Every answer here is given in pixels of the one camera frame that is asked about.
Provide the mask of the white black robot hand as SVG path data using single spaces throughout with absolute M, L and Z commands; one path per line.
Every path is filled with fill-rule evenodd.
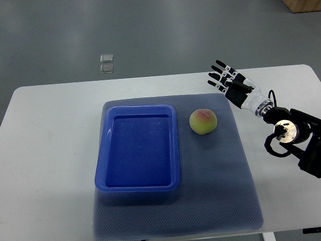
M 207 83 L 220 92 L 225 92 L 225 97 L 232 104 L 257 117 L 264 116 L 265 111 L 273 108 L 272 101 L 261 93 L 261 89 L 252 80 L 220 60 L 216 60 L 216 64 L 220 67 L 211 66 L 214 72 L 209 73 L 209 76 L 213 80 L 208 80 Z

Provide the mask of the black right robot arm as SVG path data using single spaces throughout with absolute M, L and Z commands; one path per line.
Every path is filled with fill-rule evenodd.
M 301 170 L 320 178 L 320 119 L 277 106 L 273 90 L 264 96 L 251 79 L 220 60 L 211 68 L 211 86 L 239 109 L 246 109 L 274 126 L 264 143 L 266 151 L 278 158 L 294 155 Z

